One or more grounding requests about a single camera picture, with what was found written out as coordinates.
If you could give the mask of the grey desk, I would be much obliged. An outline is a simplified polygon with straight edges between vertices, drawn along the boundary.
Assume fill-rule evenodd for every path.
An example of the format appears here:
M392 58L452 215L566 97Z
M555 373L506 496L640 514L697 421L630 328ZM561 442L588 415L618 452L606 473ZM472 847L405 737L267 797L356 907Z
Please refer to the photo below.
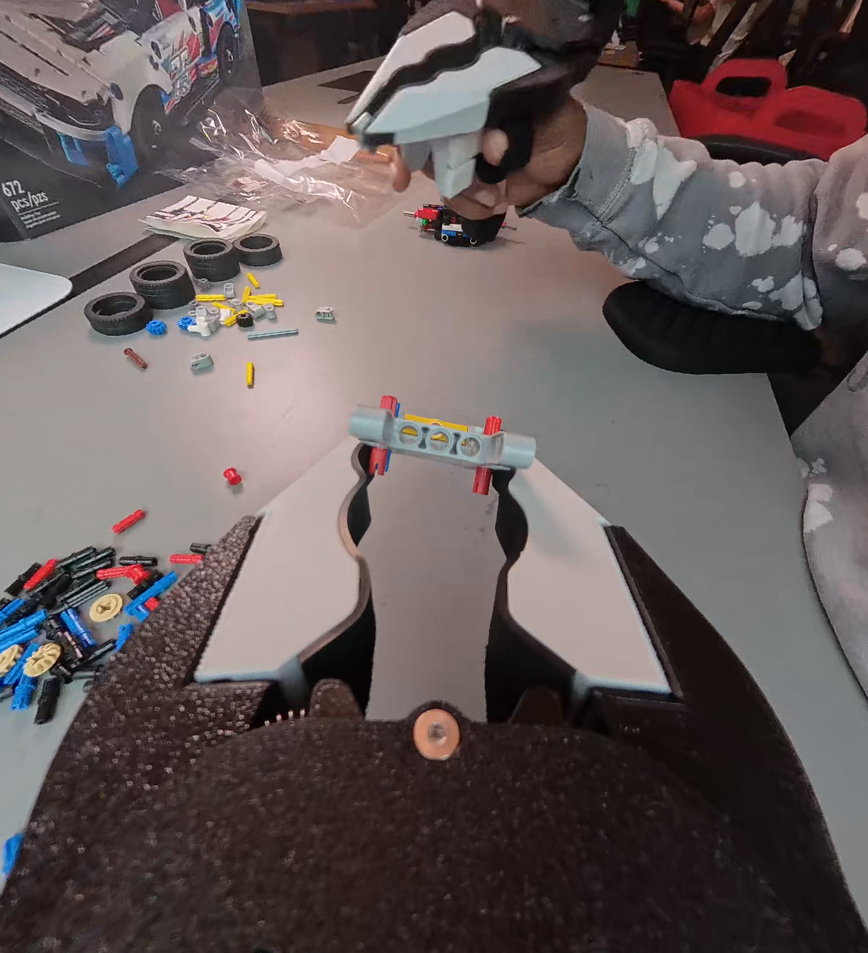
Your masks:
M357 404L394 395L451 421L498 414L631 532L745 663L809 773L868 925L868 702L811 585L804 481L769 381L642 364L603 321L621 277L600 257L534 221L487 250L440 248L403 215L429 193L415 182L363 229L272 214L285 260L261 276L285 301L278 324L298 329L279 340L225 329L198 344L174 322L127 340L89 327L86 301L130 288L115 271L130 253L181 257L141 223L177 194L0 247L73 291L0 339L0 512L110 513L117 535L146 517L119 517L118 504L154 504L230 528L336 447ZM336 323L316 320L325 306ZM194 374L199 352L215 365ZM241 487L226 484L228 467Z

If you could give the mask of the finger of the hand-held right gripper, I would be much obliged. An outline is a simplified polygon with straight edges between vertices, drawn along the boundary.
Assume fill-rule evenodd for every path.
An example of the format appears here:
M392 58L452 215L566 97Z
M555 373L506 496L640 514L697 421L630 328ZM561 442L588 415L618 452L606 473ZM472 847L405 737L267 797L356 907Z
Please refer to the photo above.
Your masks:
M540 66L506 47L396 46L363 91L363 147L473 133L486 122L491 94Z
M485 125L489 95L505 81L506 50L452 10L396 41L346 128L362 146L468 136Z

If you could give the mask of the clear plastic bag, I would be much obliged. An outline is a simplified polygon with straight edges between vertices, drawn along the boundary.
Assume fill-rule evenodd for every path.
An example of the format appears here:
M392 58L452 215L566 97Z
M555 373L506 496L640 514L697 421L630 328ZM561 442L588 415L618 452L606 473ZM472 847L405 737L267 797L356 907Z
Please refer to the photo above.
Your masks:
M271 214L320 213L365 225L392 210L386 151L361 149L338 125L274 110L260 92L236 89L204 110L187 131L187 153L165 172L189 193Z

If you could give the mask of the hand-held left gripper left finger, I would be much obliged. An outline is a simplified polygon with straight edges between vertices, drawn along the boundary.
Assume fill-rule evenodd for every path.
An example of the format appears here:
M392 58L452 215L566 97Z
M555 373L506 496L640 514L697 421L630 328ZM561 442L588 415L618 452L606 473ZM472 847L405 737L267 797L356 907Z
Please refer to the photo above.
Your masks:
M373 672L369 448L347 437L261 510L194 674L264 682L286 712L339 680L368 707Z

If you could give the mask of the grey toy brick frame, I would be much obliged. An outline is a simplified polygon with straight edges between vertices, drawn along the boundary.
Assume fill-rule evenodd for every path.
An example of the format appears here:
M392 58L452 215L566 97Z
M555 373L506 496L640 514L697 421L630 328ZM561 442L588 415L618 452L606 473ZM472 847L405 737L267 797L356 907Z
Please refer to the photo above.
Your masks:
M492 415L482 427L401 413L386 396L378 407L359 405L348 418L348 434L369 447L367 473L386 475L395 456L429 459L474 472L473 492L487 495L496 471L528 469L536 454L531 436L507 431Z

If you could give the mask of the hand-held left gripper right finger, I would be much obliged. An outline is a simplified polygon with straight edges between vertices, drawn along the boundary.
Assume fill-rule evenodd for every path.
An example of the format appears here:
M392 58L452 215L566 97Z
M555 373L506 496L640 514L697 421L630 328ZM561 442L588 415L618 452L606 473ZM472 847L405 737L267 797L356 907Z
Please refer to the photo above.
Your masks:
M596 694L673 699L662 649L614 544L615 527L545 465L498 481L505 555L485 661L488 721L550 691L568 716Z

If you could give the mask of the pile of blue black red pins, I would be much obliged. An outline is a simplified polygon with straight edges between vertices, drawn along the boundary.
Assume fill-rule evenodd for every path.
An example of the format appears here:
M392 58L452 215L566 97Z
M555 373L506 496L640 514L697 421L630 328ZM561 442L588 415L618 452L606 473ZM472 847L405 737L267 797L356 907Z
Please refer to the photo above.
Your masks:
M67 595L82 598L68 606L60 584L72 564L70 551L92 548L122 556L157 555L161 563L151 575L184 576L188 566L170 562L173 554L189 554L190 543L217 542L230 518L205 513L171 517L154 504L118 504L117 515L142 509L146 517L122 534L111 533L113 519L72 515L62 508L41 509L29 516L0 512L0 635L26 616L43 614L33 638L6 650L8 676L0 677L0 891L8 864L23 842L35 801L59 745L82 706L94 672L113 654L120 638L140 622L123 610L108 610L95 621L91 606L129 603L126 593L141 587L135 576L97 579L86 573Z

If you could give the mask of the small toy brick chassis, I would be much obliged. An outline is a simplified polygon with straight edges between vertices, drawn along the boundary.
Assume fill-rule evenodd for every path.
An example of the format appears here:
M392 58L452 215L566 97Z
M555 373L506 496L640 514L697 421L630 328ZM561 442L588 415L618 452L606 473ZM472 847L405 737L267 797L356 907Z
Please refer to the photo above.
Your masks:
M471 219L447 206L427 204L416 210L405 210L403 215L411 219L419 234L432 235L441 244L452 247L484 247L502 232L517 231L517 226L506 221L504 213Z

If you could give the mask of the toy car set box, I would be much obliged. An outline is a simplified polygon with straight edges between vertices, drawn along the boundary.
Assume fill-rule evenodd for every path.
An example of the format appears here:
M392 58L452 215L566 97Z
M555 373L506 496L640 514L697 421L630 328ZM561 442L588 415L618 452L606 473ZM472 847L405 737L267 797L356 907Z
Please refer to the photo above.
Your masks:
M221 96L261 92L245 2L0 1L0 244L178 186Z

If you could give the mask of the person's right forearm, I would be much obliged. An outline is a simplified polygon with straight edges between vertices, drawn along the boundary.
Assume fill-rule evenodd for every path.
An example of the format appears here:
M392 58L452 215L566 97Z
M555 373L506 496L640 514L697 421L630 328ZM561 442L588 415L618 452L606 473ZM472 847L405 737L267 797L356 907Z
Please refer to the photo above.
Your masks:
M585 118L566 183L523 216L715 313L806 332L868 321L868 134L828 160L739 164L643 118Z

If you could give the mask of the person's right hand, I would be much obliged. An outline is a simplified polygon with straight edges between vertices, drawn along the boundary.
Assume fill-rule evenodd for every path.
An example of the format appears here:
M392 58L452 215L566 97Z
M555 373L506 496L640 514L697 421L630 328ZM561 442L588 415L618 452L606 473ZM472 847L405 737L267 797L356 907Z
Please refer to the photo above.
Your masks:
M583 153L586 114L570 95L554 113L533 121L533 149L528 163L500 183L474 179L470 187L444 204L464 217L488 219L508 208L526 208L559 190Z

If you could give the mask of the black toy tire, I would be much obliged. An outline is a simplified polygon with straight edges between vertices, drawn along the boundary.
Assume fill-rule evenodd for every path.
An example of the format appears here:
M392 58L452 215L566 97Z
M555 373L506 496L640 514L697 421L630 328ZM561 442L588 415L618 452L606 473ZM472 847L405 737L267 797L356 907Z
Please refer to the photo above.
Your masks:
M90 327L105 337L123 338L143 331L153 319L150 304L135 292L109 292L84 306Z
M158 311L188 306L196 296L189 271L176 261L144 262L130 271L130 282L136 294Z
M187 266L197 279L225 282L239 275L240 260L232 242L221 237L196 239L183 249Z
M234 242L234 249L239 261L248 268L273 266L284 258L279 240L264 232L239 237Z

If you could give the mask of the pile of yellow grey bricks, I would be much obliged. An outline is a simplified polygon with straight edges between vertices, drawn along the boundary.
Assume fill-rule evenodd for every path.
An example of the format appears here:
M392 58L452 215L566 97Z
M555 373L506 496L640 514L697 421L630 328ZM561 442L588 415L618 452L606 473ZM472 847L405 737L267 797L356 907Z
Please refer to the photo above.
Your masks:
M258 271L222 281L192 277L193 293L172 310L178 316L163 320L192 337L209 338L225 329L244 333L261 332L275 324L285 307L281 295L270 289Z

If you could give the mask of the wood-edged grey table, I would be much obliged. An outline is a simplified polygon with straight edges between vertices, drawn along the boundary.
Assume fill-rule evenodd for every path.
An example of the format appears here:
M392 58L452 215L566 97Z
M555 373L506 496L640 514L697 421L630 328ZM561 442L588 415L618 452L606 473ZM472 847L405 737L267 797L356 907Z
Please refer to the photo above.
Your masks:
M329 144L335 136L346 136L345 120L360 94L355 86L364 83L356 76L372 74L381 61L379 56L267 86L263 89L266 110L317 129L319 137ZM585 105L626 121L646 118L663 136L680 135L655 73L598 65L573 89L573 95Z

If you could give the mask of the sticker sheet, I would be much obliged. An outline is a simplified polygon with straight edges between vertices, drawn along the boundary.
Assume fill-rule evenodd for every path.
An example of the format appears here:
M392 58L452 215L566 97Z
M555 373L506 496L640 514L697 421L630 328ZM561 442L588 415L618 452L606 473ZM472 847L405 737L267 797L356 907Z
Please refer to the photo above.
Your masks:
M141 219L148 232L178 239L220 239L233 242L260 232L266 222L262 209L229 204L220 200L187 196L152 211Z

